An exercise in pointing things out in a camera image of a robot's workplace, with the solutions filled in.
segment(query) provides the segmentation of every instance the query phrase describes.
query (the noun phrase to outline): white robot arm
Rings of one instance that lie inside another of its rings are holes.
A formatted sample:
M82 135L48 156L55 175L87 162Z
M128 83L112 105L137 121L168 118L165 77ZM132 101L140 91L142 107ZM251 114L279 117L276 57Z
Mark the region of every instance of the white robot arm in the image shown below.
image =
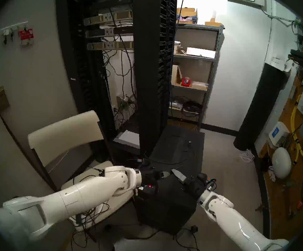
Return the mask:
M141 185L139 170L123 166L105 169L105 176L87 178L45 197L19 197L0 208L0 233L17 249L42 238L49 228Z
M187 180L177 170L172 170L187 191L197 199L208 217L245 251L272 251L285 246L286 240L270 240L259 233L243 216L233 209L225 197L210 191L199 180ZM0 208L0 233L17 249L22 250L28 241L42 238L49 228L73 215L90 210L111 196L141 186L144 179L152 179L155 173L141 175L137 169L111 166L105 169L104 177L90 177L67 189L45 197L20 197L3 203ZM170 175L163 172L163 177Z

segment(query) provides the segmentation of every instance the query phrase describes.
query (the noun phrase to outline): floor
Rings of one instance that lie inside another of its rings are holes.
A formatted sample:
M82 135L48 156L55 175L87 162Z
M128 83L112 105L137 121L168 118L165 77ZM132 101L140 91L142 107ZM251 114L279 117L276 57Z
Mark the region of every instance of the floor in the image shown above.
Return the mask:
M201 130L205 133L204 156L202 172L210 178L217 179L216 192L224 195L234 203L234 208L242 214L254 227L263 232L263 216L255 209L261 204L261 195L257 182L254 163L245 163L239 157L241 151L233 146L235 137ZM131 202L127 203L118 212L97 225L96 231L102 231L107 224L115 225L109 231L98 236L100 249L111 250L105 239L111 238L116 251L128 250L184 250L169 234L159 232L149 240L127 240L122 238L147 237L155 230L148 226L138 224L135 210ZM219 228L210 221L202 208L197 207L196 212L187 222L186 228L192 225L198 227L196 233L197 245L201 251L205 250L240 250L237 245ZM74 237L77 244L83 246L84 234ZM178 234L178 241L185 246L195 247L192 236L186 232ZM73 243L73 250L98 250L98 243L91 240L86 248L78 247Z

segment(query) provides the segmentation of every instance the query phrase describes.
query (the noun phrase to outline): beige chair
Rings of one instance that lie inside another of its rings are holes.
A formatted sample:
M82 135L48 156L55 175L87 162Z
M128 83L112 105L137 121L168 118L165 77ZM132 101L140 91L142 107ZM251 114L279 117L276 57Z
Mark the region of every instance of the beige chair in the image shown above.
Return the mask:
M43 172L47 175L49 182L53 184L54 187L56 186L45 167L59 155L72 148L89 142L102 140L103 135L98 122L99 118L97 114L94 111L88 111L41 128L28 135L29 146L40 163ZM105 161L94 168L90 168L66 182L62 185L61 189L66 189L87 176L98 176L98 170L105 169L109 166L113 166L112 162ZM102 213L96 215L93 220L90 220L90 223L87 223L86 227L91 227L94 223L97 224L107 218L125 204L132 196L133 191L128 191L121 196L111 197L108 200L107 205L101 204L96 208L95 214L99 212ZM75 224L75 226L77 230L83 230L81 225L78 226Z

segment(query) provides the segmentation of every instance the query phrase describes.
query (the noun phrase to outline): white cable bundle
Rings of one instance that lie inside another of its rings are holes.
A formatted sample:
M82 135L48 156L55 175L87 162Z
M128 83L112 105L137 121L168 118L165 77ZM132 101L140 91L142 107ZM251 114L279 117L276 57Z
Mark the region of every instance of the white cable bundle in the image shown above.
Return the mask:
M240 157L246 163L250 163L254 160L254 155L251 153L249 149L247 149L246 152L240 154Z

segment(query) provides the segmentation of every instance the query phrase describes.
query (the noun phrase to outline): baseboard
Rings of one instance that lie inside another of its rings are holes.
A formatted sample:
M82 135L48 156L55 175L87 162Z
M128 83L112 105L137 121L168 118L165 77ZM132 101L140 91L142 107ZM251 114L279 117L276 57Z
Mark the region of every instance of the baseboard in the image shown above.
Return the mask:
M169 117L169 118L173 119L175 121L181 121L181 122L185 122L185 123L189 123L189 124L198 125L197 122L189 121L188 119L177 118L177 117ZM201 124L200 128L203 130L210 130L210 131L214 131L214 132L218 132L218 133L222 133L222 134L226 134L226 135L231 135L231 136L237 136L239 133L236 130L225 129L224 127L218 127L218 126L213 126L213 125L204 124L204 123Z
M254 158L254 165L256 168L257 178L258 178L258 186L260 188L261 192L261 202L264 207L267 207L268 209L263 209L263 235L270 239L270 208L269 208L269 202L268 202L268 193L267 193L267 187L264 180L263 172L261 171L260 166L260 158L257 155L255 146L252 146L251 148L252 154L255 156Z
M203 130L210 130L210 131L214 131L214 132L218 132L218 133L222 133L222 134L226 134L226 135L231 135L231 136L237 136L239 133L236 130L225 129L223 127L213 126L213 125L204 124L204 123L201 124L201 128Z

